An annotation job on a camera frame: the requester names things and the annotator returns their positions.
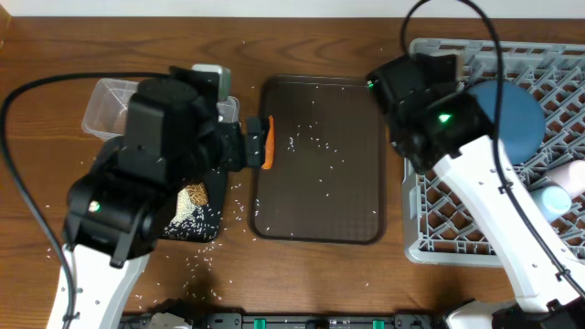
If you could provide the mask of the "orange carrot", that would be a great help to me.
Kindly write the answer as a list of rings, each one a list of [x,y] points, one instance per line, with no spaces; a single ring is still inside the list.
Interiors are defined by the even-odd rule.
[[[269,130],[265,141],[265,157],[264,163],[261,166],[264,170],[270,170],[274,161],[274,119],[270,115],[268,117]]]

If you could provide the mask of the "brown cookie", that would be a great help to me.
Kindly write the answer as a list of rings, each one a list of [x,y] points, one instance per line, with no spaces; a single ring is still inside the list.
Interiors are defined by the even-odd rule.
[[[207,188],[204,183],[189,185],[185,188],[190,202],[195,206],[205,206],[209,202]]]

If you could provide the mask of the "blue plate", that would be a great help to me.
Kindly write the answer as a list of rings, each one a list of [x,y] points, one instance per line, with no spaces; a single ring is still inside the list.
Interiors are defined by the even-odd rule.
[[[473,95],[491,122],[495,120],[497,81],[489,80],[464,91]],[[545,136],[545,117],[539,103],[525,89],[504,81],[499,139],[511,165],[530,159]]]

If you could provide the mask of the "light blue cup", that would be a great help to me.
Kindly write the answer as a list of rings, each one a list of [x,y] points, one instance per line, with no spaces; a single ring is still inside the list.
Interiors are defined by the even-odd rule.
[[[530,195],[548,223],[568,213],[572,205],[570,195],[560,186],[542,187]]]

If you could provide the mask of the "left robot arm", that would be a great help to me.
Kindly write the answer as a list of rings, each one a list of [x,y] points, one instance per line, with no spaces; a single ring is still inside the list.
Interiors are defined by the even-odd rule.
[[[148,74],[129,99],[124,134],[108,141],[68,193],[66,259],[51,328],[113,328],[175,213],[178,194],[211,171],[269,168],[272,117],[222,122],[229,71]]]

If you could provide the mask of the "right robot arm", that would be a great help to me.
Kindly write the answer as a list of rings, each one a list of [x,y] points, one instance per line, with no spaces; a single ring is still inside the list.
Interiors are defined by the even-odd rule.
[[[475,96],[456,89],[455,54],[403,55],[367,74],[397,154],[430,170],[463,202],[511,282],[512,302],[468,302],[447,328],[581,328],[584,264],[537,208]]]

